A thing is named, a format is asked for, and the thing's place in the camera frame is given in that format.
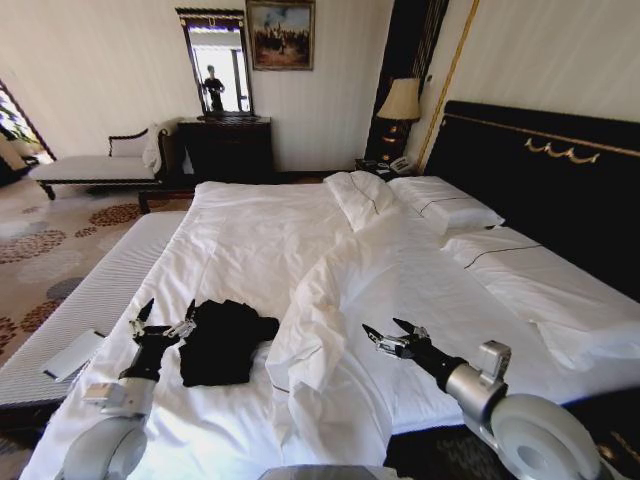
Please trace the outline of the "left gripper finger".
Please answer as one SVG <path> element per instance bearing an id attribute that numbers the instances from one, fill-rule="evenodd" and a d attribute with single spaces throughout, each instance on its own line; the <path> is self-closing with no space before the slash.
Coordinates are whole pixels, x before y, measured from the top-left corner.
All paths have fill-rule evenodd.
<path id="1" fill-rule="evenodd" d="M 192 300 L 187 308 L 184 320 L 179 324 L 171 327 L 167 331 L 167 336 L 169 338 L 178 338 L 178 339 L 183 339 L 188 337 L 196 327 L 196 324 L 194 321 L 195 313 L 196 313 L 196 301 Z"/>
<path id="2" fill-rule="evenodd" d="M 129 322 L 129 325 L 132 330 L 132 338 L 138 343 L 139 340 L 145 335 L 145 325 L 146 321 L 150 315 L 150 312 L 153 308 L 154 299 L 151 298 L 138 312 L 137 316 Z"/>

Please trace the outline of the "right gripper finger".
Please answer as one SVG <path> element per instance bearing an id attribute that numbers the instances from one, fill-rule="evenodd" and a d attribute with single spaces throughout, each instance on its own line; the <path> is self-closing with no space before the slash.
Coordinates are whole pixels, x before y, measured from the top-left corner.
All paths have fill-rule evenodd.
<path id="1" fill-rule="evenodd" d="M 431 341 L 431 338 L 424 327 L 416 326 L 399 318 L 393 318 L 393 321 L 405 332 L 405 335 L 400 337 L 400 340 L 403 342 Z"/>
<path id="2" fill-rule="evenodd" d="M 383 335 L 373 327 L 362 325 L 367 337 L 374 343 L 376 350 L 389 356 L 403 356 L 406 347 L 409 345 L 409 337 L 394 337 Z"/>

